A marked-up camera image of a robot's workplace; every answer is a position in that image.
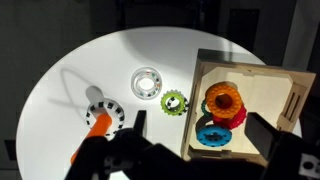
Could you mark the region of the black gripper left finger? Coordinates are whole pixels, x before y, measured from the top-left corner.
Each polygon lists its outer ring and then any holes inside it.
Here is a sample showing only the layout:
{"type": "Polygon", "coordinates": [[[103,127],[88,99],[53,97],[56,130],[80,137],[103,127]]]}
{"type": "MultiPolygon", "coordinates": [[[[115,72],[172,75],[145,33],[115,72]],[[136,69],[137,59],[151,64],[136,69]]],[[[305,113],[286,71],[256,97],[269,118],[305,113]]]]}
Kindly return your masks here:
{"type": "Polygon", "coordinates": [[[147,134],[147,111],[139,110],[135,119],[133,129],[136,133],[145,137],[147,134]]]}

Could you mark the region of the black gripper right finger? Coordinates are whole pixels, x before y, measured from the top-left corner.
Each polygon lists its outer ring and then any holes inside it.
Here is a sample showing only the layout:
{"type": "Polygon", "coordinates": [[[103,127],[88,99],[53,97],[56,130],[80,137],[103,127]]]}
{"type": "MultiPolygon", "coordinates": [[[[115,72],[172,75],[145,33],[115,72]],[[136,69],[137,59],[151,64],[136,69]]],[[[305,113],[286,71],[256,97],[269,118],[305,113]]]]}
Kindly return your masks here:
{"type": "Polygon", "coordinates": [[[247,114],[244,132],[262,157],[268,160],[280,132],[256,112],[247,114]]]}

